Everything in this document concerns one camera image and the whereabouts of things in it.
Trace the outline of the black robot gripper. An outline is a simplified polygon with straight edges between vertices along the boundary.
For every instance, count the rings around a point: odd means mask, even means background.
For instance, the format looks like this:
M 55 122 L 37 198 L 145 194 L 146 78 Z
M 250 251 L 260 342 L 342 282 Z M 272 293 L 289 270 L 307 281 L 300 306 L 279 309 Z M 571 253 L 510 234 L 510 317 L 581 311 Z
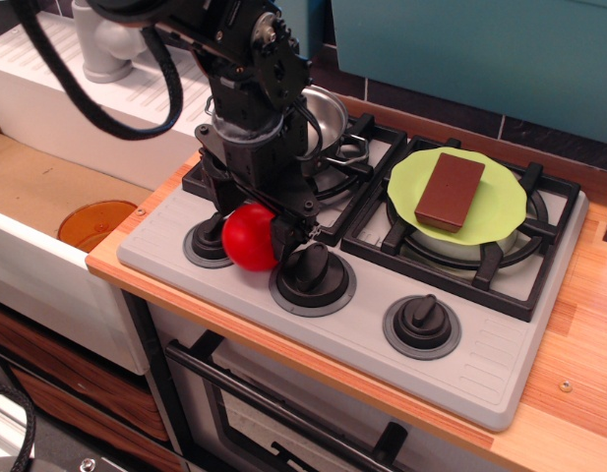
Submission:
M 195 130 L 202 144 L 202 181 L 218 212 L 229 215 L 247 199 L 271 212 L 273 255 L 283 261 L 318 232 L 317 199 L 292 156 L 282 154 L 283 145 L 248 151 L 225 145 L 210 133 L 210 124 Z

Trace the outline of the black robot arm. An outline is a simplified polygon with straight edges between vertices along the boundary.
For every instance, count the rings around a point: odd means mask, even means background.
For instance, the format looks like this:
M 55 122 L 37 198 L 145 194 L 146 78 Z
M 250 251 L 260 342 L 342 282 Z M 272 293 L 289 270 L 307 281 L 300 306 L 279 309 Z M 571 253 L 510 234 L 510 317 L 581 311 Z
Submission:
M 165 30 L 187 43 L 208 78 L 212 121 L 197 129 L 202 182 L 217 210 L 228 215 L 245 200 L 274 217 L 273 255 L 282 261 L 307 242 L 319 203 L 302 166 L 324 140 L 304 89 L 311 63 L 272 1 L 93 1 L 113 23 L 152 36 Z

